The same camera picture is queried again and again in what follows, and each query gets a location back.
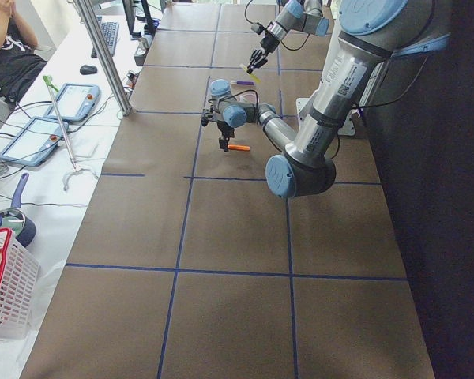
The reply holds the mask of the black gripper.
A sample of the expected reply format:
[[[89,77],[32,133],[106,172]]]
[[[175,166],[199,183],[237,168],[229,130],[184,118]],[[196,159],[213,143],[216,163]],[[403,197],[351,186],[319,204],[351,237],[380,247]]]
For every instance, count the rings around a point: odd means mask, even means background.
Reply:
[[[224,152],[229,152],[228,138],[235,137],[235,129],[229,126],[225,121],[217,121],[216,124],[222,136],[222,138],[219,138],[218,140],[219,148],[222,149]]]
[[[279,44],[280,41],[274,34],[266,33],[260,42],[261,49],[255,49],[252,52],[248,66],[252,67],[252,69],[259,69],[262,67],[268,61],[266,54],[272,54]]]

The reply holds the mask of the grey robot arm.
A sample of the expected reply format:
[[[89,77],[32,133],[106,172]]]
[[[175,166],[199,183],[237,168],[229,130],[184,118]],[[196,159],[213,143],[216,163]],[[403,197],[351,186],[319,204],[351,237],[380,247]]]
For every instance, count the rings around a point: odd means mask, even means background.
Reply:
[[[201,124],[217,124],[224,151],[236,128],[258,124],[280,150],[265,167],[270,191],[282,198],[323,193],[336,177],[325,152],[375,67],[391,58],[445,48],[451,10],[450,1],[343,1],[329,44],[334,55],[325,60],[318,89],[299,112],[299,130],[268,104],[239,102],[226,80],[209,86],[209,108],[202,111]]]
[[[260,47],[255,49],[247,67],[248,74],[261,68],[267,63],[268,57],[272,54],[290,31],[303,32],[308,36],[325,36],[329,29],[329,20],[322,12],[322,1],[279,1],[282,10],[267,26],[259,22],[251,22],[246,15],[248,6],[246,5],[244,16],[251,24],[251,30],[257,35],[264,34]]]

